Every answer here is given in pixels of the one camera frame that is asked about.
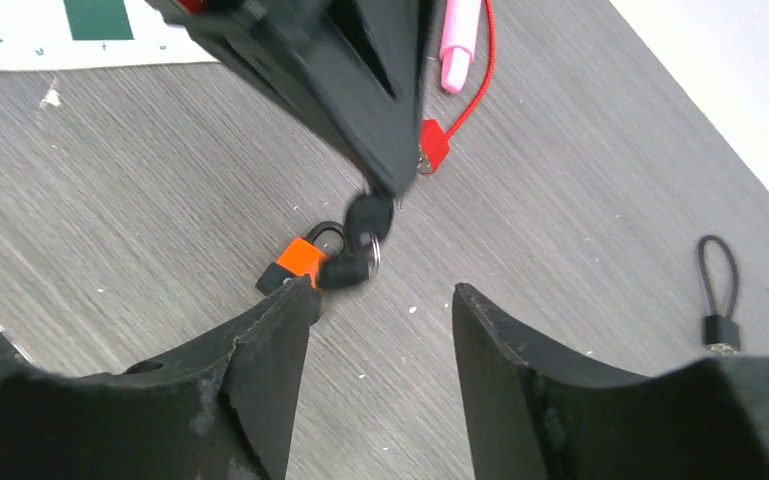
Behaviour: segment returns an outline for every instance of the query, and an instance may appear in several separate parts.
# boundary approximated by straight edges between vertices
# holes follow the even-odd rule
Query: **red cable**
[[[496,69],[496,19],[493,16],[493,5],[491,0],[484,0],[484,9],[487,12],[487,46],[488,46],[488,59],[487,59],[487,71],[484,73],[484,80],[481,82],[481,88],[478,89],[478,93],[469,102],[466,110],[461,113],[461,116],[455,121],[454,124],[446,131],[446,139],[452,138],[457,131],[466,123],[467,119],[472,112],[481,103],[481,99],[484,98],[484,94],[487,93],[487,89],[490,87],[490,82],[493,80],[493,71]]]
[[[484,73],[484,81],[481,82],[481,88],[478,89],[478,93],[475,94],[475,97],[469,102],[469,105],[449,130],[444,132],[443,127],[433,118],[422,122],[422,131],[419,136],[418,170],[419,173],[424,175],[434,173],[440,168],[440,165],[451,149],[449,140],[466,123],[470,115],[481,103],[484,94],[487,93],[487,89],[490,87],[490,82],[493,80],[493,71],[496,69],[496,19],[493,17],[493,5],[490,1],[484,0],[484,7],[487,11],[487,44],[489,47],[487,71]]]

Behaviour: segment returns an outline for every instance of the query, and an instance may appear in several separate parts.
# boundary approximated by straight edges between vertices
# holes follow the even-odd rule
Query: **green and white checkerboard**
[[[144,0],[0,0],[0,71],[212,61]]]

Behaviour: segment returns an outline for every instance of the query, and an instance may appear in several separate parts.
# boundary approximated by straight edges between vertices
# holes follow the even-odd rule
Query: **white wall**
[[[612,0],[769,190],[769,0]]]

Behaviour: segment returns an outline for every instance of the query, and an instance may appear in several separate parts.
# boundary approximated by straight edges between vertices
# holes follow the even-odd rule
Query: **padlock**
[[[269,295],[281,288],[290,279],[310,275],[311,285],[316,288],[316,276],[319,265],[328,254],[316,246],[315,242],[325,232],[335,232],[343,238],[343,225],[337,222],[322,222],[313,227],[307,235],[296,238],[284,249],[263,275],[257,280],[255,287],[264,295]]]

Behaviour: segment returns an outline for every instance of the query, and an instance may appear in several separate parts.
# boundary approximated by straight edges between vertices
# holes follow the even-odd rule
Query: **red tag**
[[[190,15],[198,15],[204,11],[204,0],[178,0],[178,3]]]
[[[449,154],[449,139],[437,120],[422,122],[419,136],[419,173],[428,175],[437,171]]]

